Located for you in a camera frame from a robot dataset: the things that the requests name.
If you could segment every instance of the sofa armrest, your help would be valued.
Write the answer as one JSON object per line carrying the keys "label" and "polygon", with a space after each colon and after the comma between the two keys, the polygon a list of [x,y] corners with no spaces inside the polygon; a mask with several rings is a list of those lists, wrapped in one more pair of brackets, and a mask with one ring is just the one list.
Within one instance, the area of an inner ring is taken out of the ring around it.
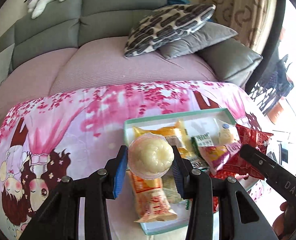
{"label": "sofa armrest", "polygon": [[243,87],[263,57],[233,38],[197,52],[222,82]]}

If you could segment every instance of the orange snack wrapper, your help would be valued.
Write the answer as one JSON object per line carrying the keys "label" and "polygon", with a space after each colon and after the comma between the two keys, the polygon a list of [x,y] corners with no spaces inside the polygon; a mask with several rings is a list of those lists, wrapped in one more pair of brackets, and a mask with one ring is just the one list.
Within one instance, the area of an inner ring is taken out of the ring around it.
{"label": "orange snack wrapper", "polygon": [[177,218],[162,190],[161,178],[142,179],[131,171],[126,171],[135,194],[135,206],[139,219],[135,222],[148,223],[169,221]]}
{"label": "orange snack wrapper", "polygon": [[179,120],[174,126],[162,127],[158,130],[144,130],[139,127],[133,127],[135,138],[145,134],[159,134],[165,137],[170,145],[176,145],[182,158],[191,157],[193,155],[193,148],[190,138],[186,132],[184,122]]}

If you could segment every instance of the pink floral tablecloth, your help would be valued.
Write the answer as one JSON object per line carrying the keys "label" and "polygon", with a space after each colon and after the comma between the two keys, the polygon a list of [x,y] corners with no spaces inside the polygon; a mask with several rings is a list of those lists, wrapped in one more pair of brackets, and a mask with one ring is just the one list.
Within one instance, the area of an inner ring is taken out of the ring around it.
{"label": "pink floral tablecloth", "polygon": [[[230,83],[130,83],[14,106],[0,129],[1,230],[10,240],[19,238],[62,176],[80,179],[103,168],[124,144],[125,120],[217,107],[228,108],[241,125],[271,131],[254,102]],[[262,194],[263,187],[258,188],[252,189],[253,195]],[[133,223],[137,215],[127,180],[107,208],[113,239],[145,239],[140,226]],[[80,226],[81,239],[83,232]]]}

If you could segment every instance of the barcode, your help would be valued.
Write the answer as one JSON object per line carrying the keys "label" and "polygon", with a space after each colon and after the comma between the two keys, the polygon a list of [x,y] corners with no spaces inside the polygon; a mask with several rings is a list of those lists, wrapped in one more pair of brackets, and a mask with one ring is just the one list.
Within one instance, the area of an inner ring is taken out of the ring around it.
{"label": "barcode", "polygon": [[177,137],[176,135],[170,135],[170,136],[165,136],[165,139],[167,142],[172,146],[175,145],[177,148],[183,148],[183,142],[180,137]]}

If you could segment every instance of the sofa backrest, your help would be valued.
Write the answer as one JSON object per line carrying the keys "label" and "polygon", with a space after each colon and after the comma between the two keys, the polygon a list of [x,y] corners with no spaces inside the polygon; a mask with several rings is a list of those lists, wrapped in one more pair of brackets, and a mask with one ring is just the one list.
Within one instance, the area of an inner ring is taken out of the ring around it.
{"label": "sofa backrest", "polygon": [[15,44],[11,70],[46,52],[128,36],[131,27],[167,0],[58,0],[36,19],[19,19],[0,37],[0,52]]}

